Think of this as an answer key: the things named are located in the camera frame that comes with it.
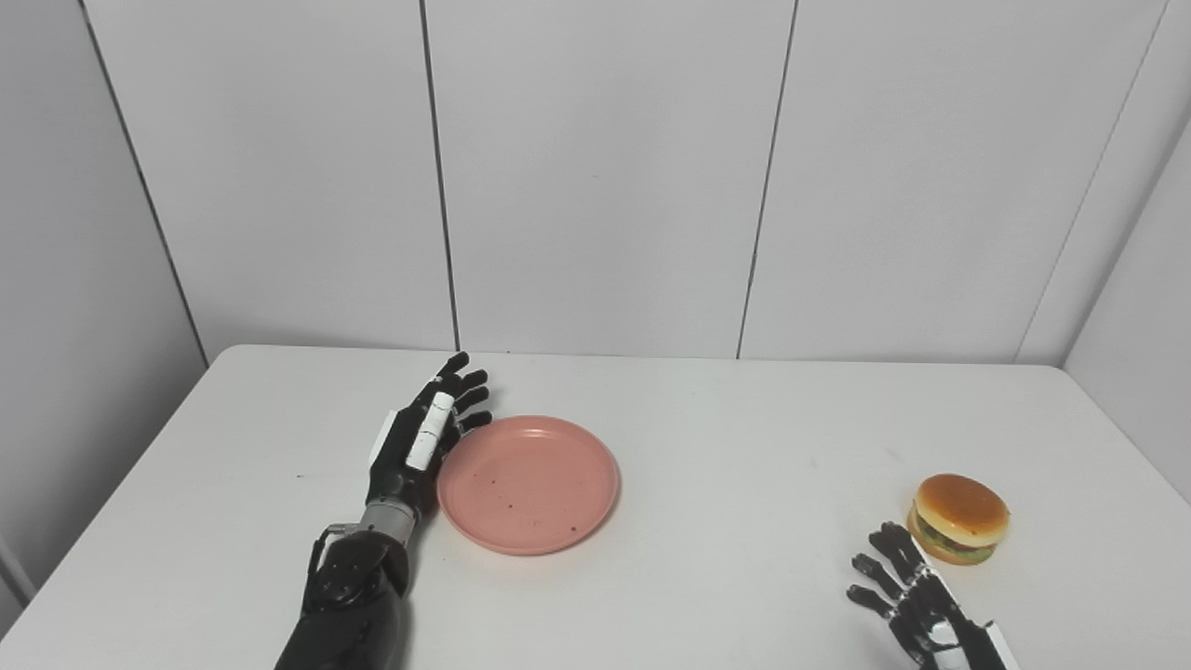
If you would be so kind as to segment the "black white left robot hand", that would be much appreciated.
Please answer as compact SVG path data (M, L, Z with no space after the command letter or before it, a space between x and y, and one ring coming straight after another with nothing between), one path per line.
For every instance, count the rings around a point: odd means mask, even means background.
M493 421L476 407L490 399L488 371L467 370L470 355L444 362L407 407L395 412L368 472L366 505L395 502L426 515L437 505L445 458L464 436Z

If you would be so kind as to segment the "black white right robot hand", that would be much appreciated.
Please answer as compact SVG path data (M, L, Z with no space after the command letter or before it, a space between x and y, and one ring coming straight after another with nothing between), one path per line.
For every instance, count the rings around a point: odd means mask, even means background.
M877 588L852 584L846 597L885 621L918 669L1018 669L998 624L967 616L905 526L881 522L868 541L884 559L856 553L850 564Z

